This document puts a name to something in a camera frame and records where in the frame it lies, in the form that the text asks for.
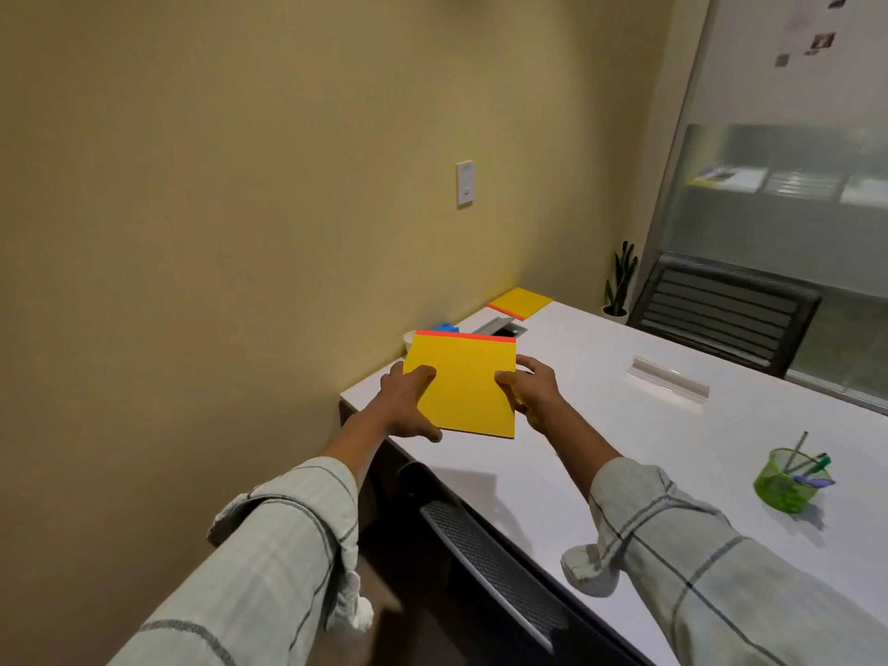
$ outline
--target green mesh pen holder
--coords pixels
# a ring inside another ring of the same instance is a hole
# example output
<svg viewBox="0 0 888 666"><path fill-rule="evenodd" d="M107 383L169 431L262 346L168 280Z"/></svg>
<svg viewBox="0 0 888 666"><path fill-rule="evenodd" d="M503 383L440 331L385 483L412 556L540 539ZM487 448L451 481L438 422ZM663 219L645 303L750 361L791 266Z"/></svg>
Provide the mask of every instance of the green mesh pen holder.
<svg viewBox="0 0 888 666"><path fill-rule="evenodd" d="M783 472L792 456L791 448L775 448L771 451L768 463L760 471L752 487L756 495L766 505L773 507L778 512L786 514L798 514L805 509L805 505L811 501L818 489L807 484L799 483L789 474ZM818 458L812 458L804 453L796 453L789 470L792 474L804 475L807 470L814 467ZM820 470L808 476L808 479L825 479L832 481L827 470Z"/></svg>

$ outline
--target potted plant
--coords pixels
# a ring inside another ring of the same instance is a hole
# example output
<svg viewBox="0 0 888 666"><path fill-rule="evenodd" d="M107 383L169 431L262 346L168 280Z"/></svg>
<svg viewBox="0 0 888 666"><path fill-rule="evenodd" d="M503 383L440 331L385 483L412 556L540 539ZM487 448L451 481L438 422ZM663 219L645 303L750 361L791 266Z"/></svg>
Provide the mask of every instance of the potted plant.
<svg viewBox="0 0 888 666"><path fill-rule="evenodd" d="M605 283L605 299L607 303L601 307L601 314L621 325L626 324L629 312L626 311L626 295L629 293L629 283L635 270L638 268L638 257L632 256L635 245L629 245L628 240L623 241L623 256L614 253L614 273L616 284L611 285L610 279Z"/></svg>

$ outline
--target mesh chair back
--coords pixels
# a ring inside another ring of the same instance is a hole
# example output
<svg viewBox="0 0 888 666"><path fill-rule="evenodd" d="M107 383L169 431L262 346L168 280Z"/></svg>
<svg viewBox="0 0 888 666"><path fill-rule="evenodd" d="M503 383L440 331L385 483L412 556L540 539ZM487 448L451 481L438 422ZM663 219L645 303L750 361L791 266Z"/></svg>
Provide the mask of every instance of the mesh chair back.
<svg viewBox="0 0 888 666"><path fill-rule="evenodd" d="M627 324L783 378L818 305L808 283L666 252Z"/></svg>

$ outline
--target red edge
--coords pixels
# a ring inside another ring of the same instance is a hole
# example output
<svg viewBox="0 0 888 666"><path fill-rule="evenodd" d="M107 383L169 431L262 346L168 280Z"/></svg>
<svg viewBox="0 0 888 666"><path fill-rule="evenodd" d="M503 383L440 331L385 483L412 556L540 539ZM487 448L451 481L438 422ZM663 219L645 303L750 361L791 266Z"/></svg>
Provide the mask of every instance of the red edge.
<svg viewBox="0 0 888 666"><path fill-rule="evenodd" d="M515 339L511 336L486 336L483 334L457 334L456 332L432 332L430 329L419 329L416 331L417 336L444 336L455 339L479 339L480 341L500 341L504 344L514 344Z"/></svg>
<svg viewBox="0 0 888 666"><path fill-rule="evenodd" d="M512 311L506 311L505 308L500 308L499 306L494 306L493 303L488 303L487 308L492 308L494 311L499 311L500 313L505 313L506 315L511 315L513 318L515 318L516 320L520 320L521 322L524 322L527 319L527 318L522 318L520 315L518 315L517 313L513 313Z"/></svg>

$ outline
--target light gray shirt sleeve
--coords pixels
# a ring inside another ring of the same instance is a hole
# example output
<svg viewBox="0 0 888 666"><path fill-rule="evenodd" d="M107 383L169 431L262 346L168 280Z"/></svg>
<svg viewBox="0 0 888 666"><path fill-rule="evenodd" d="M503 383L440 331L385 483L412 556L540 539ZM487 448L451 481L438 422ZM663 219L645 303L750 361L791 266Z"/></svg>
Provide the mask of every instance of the light gray shirt sleeve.
<svg viewBox="0 0 888 666"><path fill-rule="evenodd" d="M372 612L354 572L357 519L354 478L332 458L238 496L210 529L218 549L111 664L299 666L319 626L366 628Z"/></svg>
<svg viewBox="0 0 888 666"><path fill-rule="evenodd" d="M886 627L660 468L609 462L590 507L598 542L565 554L568 581L606 596L626 572L685 666L888 662Z"/></svg>

